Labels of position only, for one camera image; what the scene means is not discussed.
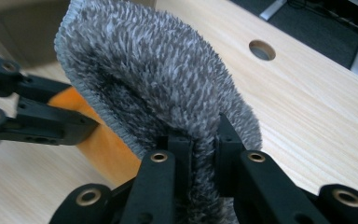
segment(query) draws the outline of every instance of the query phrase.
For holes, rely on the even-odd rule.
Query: orange cloth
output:
[[[60,92],[51,98],[48,104],[78,111],[100,123],[88,139],[77,145],[100,174],[116,186],[136,176],[140,160],[121,138],[106,126],[75,88]]]

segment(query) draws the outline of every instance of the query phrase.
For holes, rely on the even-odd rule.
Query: wooden surface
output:
[[[358,76],[224,0],[160,0],[220,54],[260,119],[263,150],[301,188],[341,183],[358,189]],[[262,61],[252,40],[276,51]],[[35,74],[65,80],[57,64]],[[0,107],[9,111],[9,100]],[[0,143],[0,223],[47,223],[64,197],[107,184],[73,147]]]

